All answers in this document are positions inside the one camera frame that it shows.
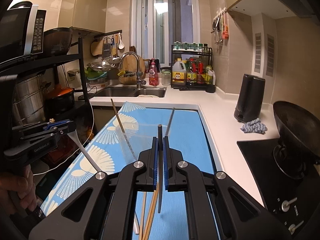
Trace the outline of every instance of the black wok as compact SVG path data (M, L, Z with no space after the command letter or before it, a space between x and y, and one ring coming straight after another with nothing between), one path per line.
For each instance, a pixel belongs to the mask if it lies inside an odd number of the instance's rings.
M289 152L319 162L320 120L306 109L284 101L273 104L273 113L280 141Z

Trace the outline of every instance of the chrome faucet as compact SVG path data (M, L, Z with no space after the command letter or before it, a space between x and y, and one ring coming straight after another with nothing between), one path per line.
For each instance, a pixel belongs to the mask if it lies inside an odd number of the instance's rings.
M136 58L137 60L137 89L141 89L141 85L145 85L147 82L145 80L141 80L141 77L143 75L143 72L140 71L140 61L139 61L139 56L134 53L133 51L128 51L126 53L124 53L121 57L121 60L120 60L120 64L119 64L119 67L118 69L122 69L122 63L123 63L123 60L126 56L128 55L134 55L134 57Z

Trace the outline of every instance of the kitchen sink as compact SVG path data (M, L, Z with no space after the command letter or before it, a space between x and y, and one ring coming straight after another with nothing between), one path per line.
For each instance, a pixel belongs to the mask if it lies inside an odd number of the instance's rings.
M166 88L144 87L137 89L135 87L107 87L100 90L96 97L137 97L139 95L153 95L160 98L164 97Z

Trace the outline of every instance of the blue table mat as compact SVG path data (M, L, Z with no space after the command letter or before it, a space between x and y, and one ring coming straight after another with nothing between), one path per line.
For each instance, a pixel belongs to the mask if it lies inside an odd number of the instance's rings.
M124 123L126 132L132 134L129 136L129 141L135 153L151 148L152 137L157 136L158 124L164 126L163 134L165 133L171 112L172 109L144 108L131 102L126 102L122 106L119 110L119 116ZM123 155L117 129L119 129L119 124L114 116L86 147L91 157L107 174L121 171L128 162L128 158ZM175 110L169 132L169 144L171 148L182 152L184 160L193 163L201 171L214 173L211 152L198 112ZM41 205L44 214L49 215L95 172L84 155L79 154ZM139 223L141 223L142 197L143 193L138 192L136 213ZM151 197L152 193L148 192L144 224L147 220ZM138 235L133 234L132 239L138 238ZM188 239L183 192L169 193L163 189L161 213L155 212L149 239Z

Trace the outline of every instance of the black kettle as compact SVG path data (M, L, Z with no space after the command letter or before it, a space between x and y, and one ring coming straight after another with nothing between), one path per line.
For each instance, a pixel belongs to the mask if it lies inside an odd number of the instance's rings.
M234 117L240 122L249 122L258 118L266 80L244 74Z

